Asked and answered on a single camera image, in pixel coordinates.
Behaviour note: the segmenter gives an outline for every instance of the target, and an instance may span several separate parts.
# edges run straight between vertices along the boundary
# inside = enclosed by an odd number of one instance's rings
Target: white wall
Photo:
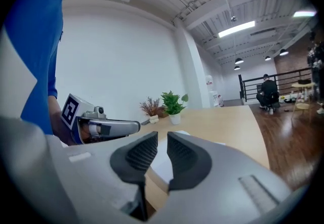
[[[61,107],[72,93],[103,106],[108,118],[142,122],[139,103],[147,96],[186,93],[173,31],[102,7],[66,8],[63,19],[56,68]]]
[[[225,85],[225,96],[224,100],[234,100],[239,99],[239,80],[238,75],[242,75],[242,80],[262,77],[264,74],[274,75],[277,74],[275,64],[273,60],[265,61],[262,55],[256,55],[252,57],[243,58],[244,62],[239,64],[240,70],[234,70],[234,62],[229,62],[221,65],[224,76]],[[262,80],[251,81],[249,84],[261,83]],[[247,94],[254,94],[256,90],[249,91]]]
[[[184,28],[182,22],[176,20],[175,23],[177,26],[175,39],[189,95],[188,107],[194,109],[209,108],[206,78],[196,43],[191,34]]]
[[[222,68],[218,62],[202,47],[198,47],[199,55],[201,58],[202,67],[205,75],[210,75],[213,78],[214,90],[218,92],[223,98],[225,96],[224,79]]]

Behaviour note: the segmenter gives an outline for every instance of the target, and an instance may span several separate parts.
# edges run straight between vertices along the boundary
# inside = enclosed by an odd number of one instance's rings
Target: white pillar
[[[188,107],[193,109],[209,108],[206,78],[196,43],[180,20],[176,20],[175,25],[177,27],[175,38],[179,60],[189,95]]]

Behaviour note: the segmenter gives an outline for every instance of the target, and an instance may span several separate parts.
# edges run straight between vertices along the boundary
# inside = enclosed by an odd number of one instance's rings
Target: wooden floor
[[[311,123],[301,111],[295,112],[291,121],[293,106],[289,104],[281,104],[273,115],[259,105],[250,108],[265,142],[270,169],[293,190],[309,183],[324,149],[324,115],[316,113],[319,105],[311,106]]]
[[[224,106],[225,107],[229,107],[229,106],[239,106],[239,105],[243,105],[241,99],[234,99],[234,100],[224,101]]]

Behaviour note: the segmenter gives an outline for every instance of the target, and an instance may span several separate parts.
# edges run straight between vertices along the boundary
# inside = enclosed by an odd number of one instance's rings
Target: light wood tabletop
[[[298,84],[298,83],[293,83],[292,87],[297,87],[297,88],[307,88],[307,87],[312,87],[314,86],[315,83],[309,83],[309,84]]]
[[[185,109],[181,123],[172,125],[169,117],[156,124],[141,126],[136,133],[158,132],[158,140],[167,138],[168,131],[184,130],[190,135],[211,142],[225,143],[238,149],[269,169],[269,160],[258,123],[249,106],[234,106],[210,109]],[[146,173],[146,199],[155,208],[161,208],[167,199],[167,185],[149,168]]]

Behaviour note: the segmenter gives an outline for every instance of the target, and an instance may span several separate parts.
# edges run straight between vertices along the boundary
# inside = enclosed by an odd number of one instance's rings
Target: green plant
[[[163,103],[164,103],[164,107],[166,109],[166,112],[170,115],[173,114],[178,114],[180,113],[184,108],[186,108],[185,106],[183,106],[182,104],[178,103],[180,96],[179,95],[174,95],[171,91],[169,93],[164,93],[162,94],[162,99],[163,99]],[[185,94],[181,100],[183,102],[188,102],[188,95]]]
[[[147,101],[140,103],[140,108],[146,116],[154,116],[160,103],[160,98],[153,100],[151,97],[147,97]]]

